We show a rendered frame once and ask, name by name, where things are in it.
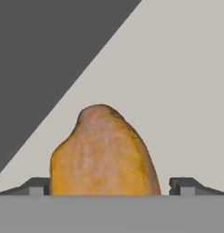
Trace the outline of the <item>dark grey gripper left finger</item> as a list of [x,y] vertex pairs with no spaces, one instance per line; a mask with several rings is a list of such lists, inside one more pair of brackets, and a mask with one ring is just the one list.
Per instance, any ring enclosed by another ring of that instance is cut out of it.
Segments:
[[31,177],[20,187],[13,187],[0,192],[0,196],[48,196],[49,194],[49,177]]

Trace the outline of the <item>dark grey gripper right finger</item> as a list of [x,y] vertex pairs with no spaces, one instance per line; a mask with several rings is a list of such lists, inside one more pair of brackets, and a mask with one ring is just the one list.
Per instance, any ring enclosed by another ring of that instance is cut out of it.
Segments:
[[224,196],[224,192],[205,187],[193,177],[172,177],[169,180],[169,186],[171,196]]

